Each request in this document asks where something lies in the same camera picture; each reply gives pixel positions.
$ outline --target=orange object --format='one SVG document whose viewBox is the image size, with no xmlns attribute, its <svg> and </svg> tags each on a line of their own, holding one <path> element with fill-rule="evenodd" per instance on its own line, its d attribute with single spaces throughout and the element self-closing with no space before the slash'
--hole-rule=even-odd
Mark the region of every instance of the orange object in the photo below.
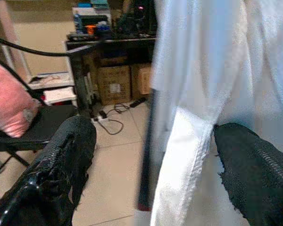
<svg viewBox="0 0 283 226">
<path fill-rule="evenodd" d="M 96 26 L 95 25 L 87 25 L 85 26 L 87 28 L 87 33 L 88 34 L 94 34 L 95 30 L 96 30 Z"/>
</svg>

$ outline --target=white fabric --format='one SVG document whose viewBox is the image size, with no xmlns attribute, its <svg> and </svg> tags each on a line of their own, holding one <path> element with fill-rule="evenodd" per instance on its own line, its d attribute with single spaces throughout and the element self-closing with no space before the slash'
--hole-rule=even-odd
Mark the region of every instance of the white fabric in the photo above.
<svg viewBox="0 0 283 226">
<path fill-rule="evenodd" d="M 283 0 L 157 6 L 153 151 L 166 154 L 151 226 L 246 226 L 217 175 L 211 132 L 237 122 L 283 151 Z"/>
</svg>

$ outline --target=black folding chair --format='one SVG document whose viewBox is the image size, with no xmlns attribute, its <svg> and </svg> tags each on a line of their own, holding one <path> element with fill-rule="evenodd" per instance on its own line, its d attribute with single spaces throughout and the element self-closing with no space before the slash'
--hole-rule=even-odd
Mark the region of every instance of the black folding chair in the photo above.
<svg viewBox="0 0 283 226">
<path fill-rule="evenodd" d="M 0 130 L 0 152 L 8 152 L 10 154 L 10 157 L 0 166 L 1 171 L 11 158 L 15 158 L 24 166 L 28 167 L 29 163 L 21 158 L 16 152 L 23 150 L 37 151 L 43 149 L 51 140 L 62 122 L 76 114 L 76 108 L 73 105 L 47 106 L 15 71 L 1 61 L 0 64 L 25 86 L 27 92 L 32 97 L 38 99 L 44 105 L 39 108 L 39 112 L 34 118 L 30 128 L 22 137 L 12 138 Z"/>
</svg>

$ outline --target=pink pillow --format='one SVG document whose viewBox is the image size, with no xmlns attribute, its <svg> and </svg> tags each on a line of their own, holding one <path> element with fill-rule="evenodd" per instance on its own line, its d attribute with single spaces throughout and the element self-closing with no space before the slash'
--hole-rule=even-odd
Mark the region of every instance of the pink pillow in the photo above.
<svg viewBox="0 0 283 226">
<path fill-rule="evenodd" d="M 39 105 L 0 65 L 0 130 L 10 137 L 21 137 L 36 116 Z"/>
</svg>

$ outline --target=power cord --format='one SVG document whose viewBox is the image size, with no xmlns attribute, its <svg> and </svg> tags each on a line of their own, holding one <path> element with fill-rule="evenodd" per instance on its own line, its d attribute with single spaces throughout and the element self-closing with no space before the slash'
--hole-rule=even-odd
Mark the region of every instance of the power cord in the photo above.
<svg viewBox="0 0 283 226">
<path fill-rule="evenodd" d="M 112 112 L 112 111 L 115 111 L 115 112 L 117 112 L 118 114 L 121 114 L 121 113 L 124 113 L 124 112 L 128 111 L 129 109 L 130 109 L 130 107 L 129 107 L 129 106 L 126 106 L 126 105 L 124 105 L 124 104 L 115 104 L 114 107 L 113 107 L 113 109 L 111 109 L 110 111 L 108 111 L 108 112 L 106 113 L 106 115 L 107 115 L 107 117 L 108 117 L 108 114 L 109 114 L 110 112 Z M 119 129 L 118 132 L 116 132 L 116 133 L 111 133 L 102 123 L 100 123 L 100 122 L 98 121 L 98 124 L 99 124 L 109 135 L 116 135 L 116 134 L 119 134 L 119 133 L 123 130 L 124 124 L 123 124 L 122 122 L 120 122 L 120 121 L 118 121 L 118 120 L 114 120 L 114 119 L 108 119 L 108 120 L 109 120 L 109 121 L 115 121 L 115 122 L 121 124 L 121 128 Z"/>
</svg>

